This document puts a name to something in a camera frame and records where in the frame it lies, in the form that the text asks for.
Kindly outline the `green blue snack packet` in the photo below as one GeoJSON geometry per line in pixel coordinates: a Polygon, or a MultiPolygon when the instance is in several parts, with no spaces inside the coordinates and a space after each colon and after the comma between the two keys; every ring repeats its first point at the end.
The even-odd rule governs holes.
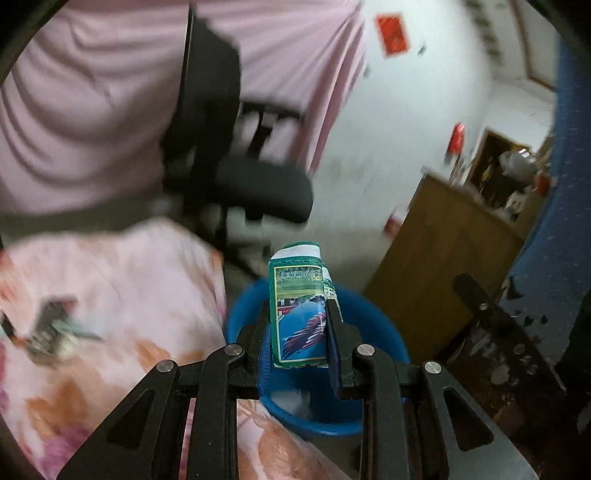
{"type": "Polygon", "coordinates": [[[281,369],[328,364],[328,302],[338,299],[315,242],[284,246],[269,262],[273,364],[281,369]]]}

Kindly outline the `grey wrapper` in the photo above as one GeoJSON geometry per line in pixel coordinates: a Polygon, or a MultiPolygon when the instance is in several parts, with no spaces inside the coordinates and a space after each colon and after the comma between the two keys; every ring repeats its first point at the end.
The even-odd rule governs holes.
{"type": "Polygon", "coordinates": [[[77,303],[73,297],[46,300],[27,335],[19,334],[8,315],[1,312],[2,331],[14,346],[25,351],[34,364],[57,365],[75,353],[79,341],[104,341],[90,327],[73,319],[77,303]]]}

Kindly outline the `blue plastic basin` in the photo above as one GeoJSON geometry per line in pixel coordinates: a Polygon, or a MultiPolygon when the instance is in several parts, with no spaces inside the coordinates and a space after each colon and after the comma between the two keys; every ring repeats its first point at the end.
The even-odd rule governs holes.
{"type": "MultiPolygon", "coordinates": [[[[372,302],[346,287],[337,288],[342,318],[359,329],[363,342],[388,353],[394,361],[409,364],[405,342],[393,322],[372,302]]],[[[256,323],[269,303],[269,283],[254,282],[238,296],[224,328],[227,342],[238,340],[242,327],[256,323]]],[[[266,410],[301,437],[349,437],[362,431],[362,404],[339,400],[329,382],[329,370],[320,367],[270,368],[266,391],[260,394],[266,410]]]]}

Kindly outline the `blue starry curtain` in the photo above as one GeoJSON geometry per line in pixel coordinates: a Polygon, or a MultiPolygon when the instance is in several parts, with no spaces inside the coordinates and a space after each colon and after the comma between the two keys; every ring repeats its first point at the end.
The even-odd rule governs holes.
{"type": "Polygon", "coordinates": [[[565,41],[556,94],[555,184],[509,272],[520,297],[500,302],[551,364],[567,350],[590,290],[590,64],[565,41]]]}

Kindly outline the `floral pink quilt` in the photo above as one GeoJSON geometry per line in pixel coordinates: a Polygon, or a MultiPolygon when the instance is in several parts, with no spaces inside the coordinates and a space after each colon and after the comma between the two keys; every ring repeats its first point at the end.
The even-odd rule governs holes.
{"type": "Polygon", "coordinates": [[[117,233],[57,233],[1,253],[1,312],[27,335],[50,298],[103,342],[79,341],[54,366],[34,364],[1,328],[1,415],[26,459],[55,478],[155,365],[185,365],[225,343],[223,260],[167,219],[117,233]]]}

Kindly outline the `wooden cabinet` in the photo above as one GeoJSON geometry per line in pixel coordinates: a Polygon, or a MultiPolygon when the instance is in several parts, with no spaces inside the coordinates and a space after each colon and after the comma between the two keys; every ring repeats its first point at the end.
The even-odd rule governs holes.
{"type": "Polygon", "coordinates": [[[427,361],[471,318],[453,290],[455,278],[468,274],[494,295],[524,244],[512,223],[459,188],[425,174],[363,293],[393,321],[411,359],[427,361]]]}

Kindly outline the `black office chair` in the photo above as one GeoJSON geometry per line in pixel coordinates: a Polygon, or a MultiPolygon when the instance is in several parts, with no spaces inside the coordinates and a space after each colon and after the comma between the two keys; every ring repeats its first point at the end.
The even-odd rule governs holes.
{"type": "Polygon", "coordinates": [[[178,98],[160,143],[162,186],[181,197],[183,212],[192,219],[218,206],[216,228],[208,230],[197,221],[194,233],[221,252],[226,263],[259,279],[240,254],[250,243],[228,238],[229,211],[242,210],[249,222],[270,216],[301,225],[311,216],[314,193],[303,170],[260,158],[276,123],[301,123],[304,115],[287,106],[242,98],[241,80],[238,50],[190,6],[178,98]]]}

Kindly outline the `pink hanging sheet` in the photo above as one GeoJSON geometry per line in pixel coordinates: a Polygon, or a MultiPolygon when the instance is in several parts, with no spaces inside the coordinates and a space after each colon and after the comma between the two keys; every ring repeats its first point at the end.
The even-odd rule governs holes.
{"type": "Polygon", "coordinates": [[[242,94],[304,113],[263,153],[312,172],[365,66],[356,1],[70,1],[1,88],[1,210],[51,214],[153,186],[187,15],[238,47],[242,94]]]}

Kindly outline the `red hanging wall ornament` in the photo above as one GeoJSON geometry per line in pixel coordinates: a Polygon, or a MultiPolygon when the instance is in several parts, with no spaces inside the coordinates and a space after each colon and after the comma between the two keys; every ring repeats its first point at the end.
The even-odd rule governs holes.
{"type": "Polygon", "coordinates": [[[448,155],[460,155],[462,153],[465,141],[466,126],[463,122],[458,122],[452,131],[452,135],[448,144],[448,155]]]}

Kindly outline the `red diamond wall decoration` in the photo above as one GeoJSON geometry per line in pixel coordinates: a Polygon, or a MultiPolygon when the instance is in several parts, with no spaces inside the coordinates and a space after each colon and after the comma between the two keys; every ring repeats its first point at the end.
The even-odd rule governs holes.
{"type": "Polygon", "coordinates": [[[401,14],[378,14],[376,26],[386,57],[410,51],[411,44],[401,14]]]}

